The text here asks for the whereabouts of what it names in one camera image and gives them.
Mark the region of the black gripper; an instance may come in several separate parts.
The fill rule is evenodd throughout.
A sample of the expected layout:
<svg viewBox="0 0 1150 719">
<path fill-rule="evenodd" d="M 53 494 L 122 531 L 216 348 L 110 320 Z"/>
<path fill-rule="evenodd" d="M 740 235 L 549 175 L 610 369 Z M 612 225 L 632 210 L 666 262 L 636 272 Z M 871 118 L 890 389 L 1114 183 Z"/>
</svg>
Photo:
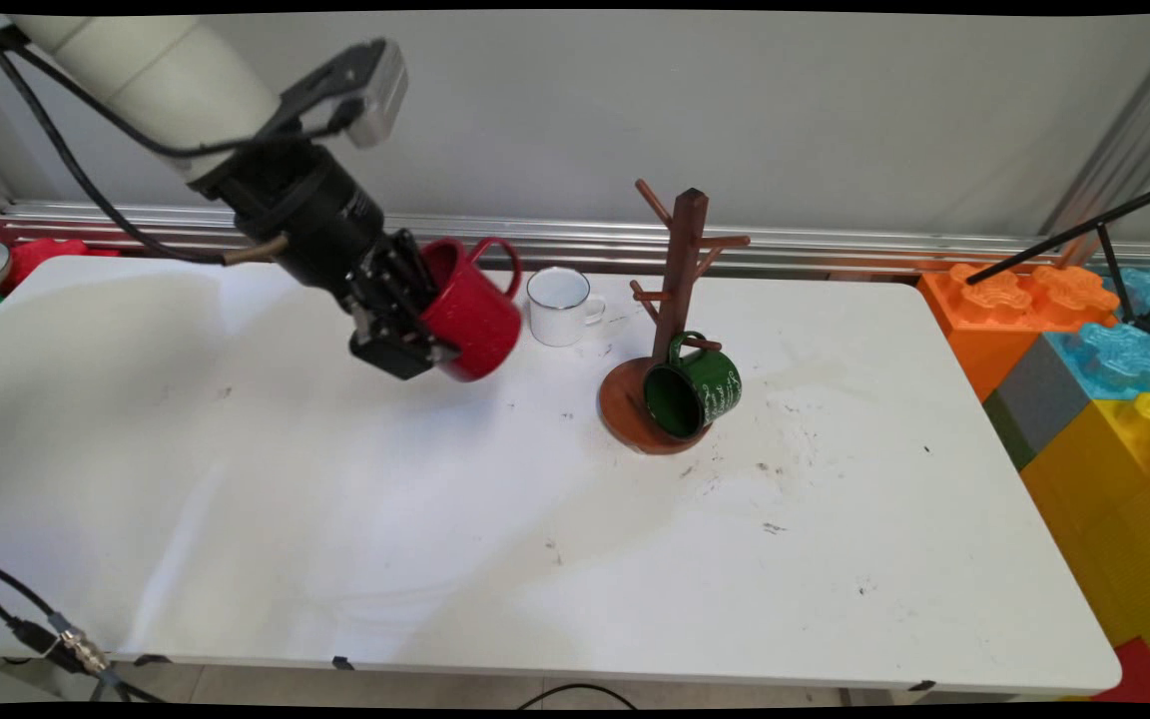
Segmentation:
<svg viewBox="0 0 1150 719">
<path fill-rule="evenodd" d="M 438 295 L 411 231 L 384 232 L 384 214 L 334 154 L 296 140 L 236 150 L 195 178 L 195 192 L 233 211 L 251 240 L 225 266 L 273 260 L 302 286 L 324 290 L 354 319 L 348 351 L 398 380 L 460 359 L 419 318 Z M 365 261 L 375 250 L 379 284 Z"/>
</svg>

